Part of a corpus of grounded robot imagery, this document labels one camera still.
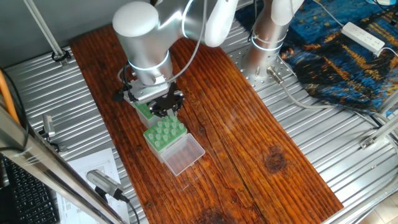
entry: keyboard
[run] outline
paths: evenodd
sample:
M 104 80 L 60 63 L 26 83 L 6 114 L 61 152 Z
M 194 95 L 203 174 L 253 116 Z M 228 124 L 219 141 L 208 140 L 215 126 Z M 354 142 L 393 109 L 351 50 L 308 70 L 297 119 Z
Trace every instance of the keyboard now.
M 4 158 L 3 163 L 19 223 L 58 223 L 59 216 L 55 211 L 49 188 L 12 161 Z

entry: transparent container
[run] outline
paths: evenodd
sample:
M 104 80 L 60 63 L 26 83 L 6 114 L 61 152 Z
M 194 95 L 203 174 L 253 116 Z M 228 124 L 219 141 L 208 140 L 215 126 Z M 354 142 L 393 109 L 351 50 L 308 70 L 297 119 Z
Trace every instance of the transparent container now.
M 205 150 L 197 140 L 191 134 L 187 134 L 169 146 L 160 156 L 173 174 L 178 176 L 204 154 Z
M 177 117 L 163 118 L 144 132 L 149 149 L 163 163 L 160 154 L 187 134 L 187 129 Z

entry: starry night fabric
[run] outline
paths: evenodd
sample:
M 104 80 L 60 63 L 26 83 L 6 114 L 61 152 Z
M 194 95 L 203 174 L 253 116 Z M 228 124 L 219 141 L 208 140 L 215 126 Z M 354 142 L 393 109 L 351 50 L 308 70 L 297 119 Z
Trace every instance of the starry night fabric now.
M 342 24 L 352 22 L 398 49 L 398 28 L 390 24 L 395 6 L 383 11 L 365 0 L 320 1 Z M 258 12 L 263 3 L 258 1 Z M 247 29 L 254 24 L 254 6 L 238 10 Z M 388 50 L 379 58 L 347 38 L 318 4 L 306 0 L 293 18 L 281 49 L 298 80 L 312 97 L 361 113 L 373 114 L 398 88 L 398 58 Z M 387 112 L 390 115 L 395 105 Z

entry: wooden board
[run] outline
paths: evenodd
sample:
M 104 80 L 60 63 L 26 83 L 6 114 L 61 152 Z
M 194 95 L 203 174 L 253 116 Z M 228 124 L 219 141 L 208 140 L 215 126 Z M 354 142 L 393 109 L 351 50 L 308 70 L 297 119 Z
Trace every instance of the wooden board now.
M 112 27 L 70 46 L 150 223 L 321 223 L 343 208 L 219 47 L 201 46 L 178 79 L 178 118 L 206 154 L 174 177 L 134 108 L 111 99 L 127 60 Z M 179 40 L 170 49 L 174 73 L 194 48 Z

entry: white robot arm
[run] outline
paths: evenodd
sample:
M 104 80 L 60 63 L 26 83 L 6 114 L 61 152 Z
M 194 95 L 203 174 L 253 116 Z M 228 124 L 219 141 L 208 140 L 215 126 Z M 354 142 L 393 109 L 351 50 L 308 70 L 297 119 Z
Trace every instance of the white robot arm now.
M 279 53 L 287 28 L 303 0 L 264 0 L 252 36 L 251 55 L 246 62 L 252 71 L 272 63 Z M 176 90 L 169 48 L 179 38 L 199 40 L 203 16 L 206 26 L 200 42 L 209 47 L 222 44 L 231 28 L 238 0 L 164 0 L 152 6 L 134 1 L 114 15 L 113 27 L 138 78 L 138 86 L 127 91 L 130 103 L 147 103 L 152 113 L 166 116 L 182 105 Z

